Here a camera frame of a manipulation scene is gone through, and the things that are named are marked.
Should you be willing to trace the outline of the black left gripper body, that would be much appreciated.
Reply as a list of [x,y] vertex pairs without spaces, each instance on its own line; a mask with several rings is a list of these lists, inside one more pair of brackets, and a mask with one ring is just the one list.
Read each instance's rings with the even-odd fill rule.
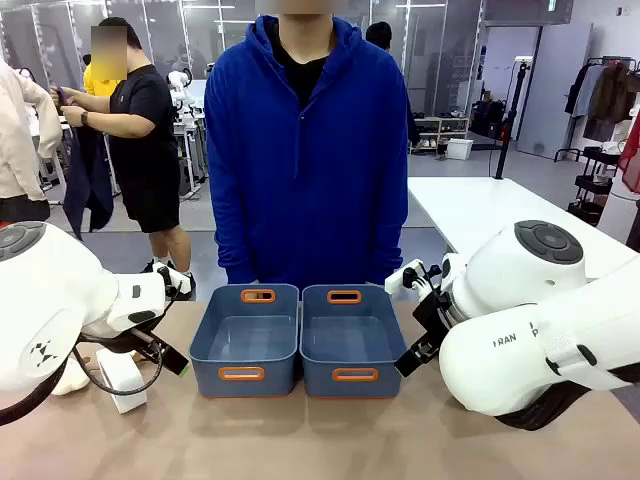
[[167,350],[167,343],[164,340],[151,331],[138,328],[122,332],[114,338],[99,338],[81,333],[79,342],[99,344],[114,353],[135,351],[147,359],[159,359]]

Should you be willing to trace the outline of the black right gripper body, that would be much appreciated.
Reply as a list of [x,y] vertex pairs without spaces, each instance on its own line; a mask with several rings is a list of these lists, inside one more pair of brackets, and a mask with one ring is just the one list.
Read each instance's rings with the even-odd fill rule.
[[445,315],[445,308],[449,305],[446,295],[436,292],[429,293],[419,302],[412,315],[425,333],[412,344],[413,350],[440,348],[451,328]]

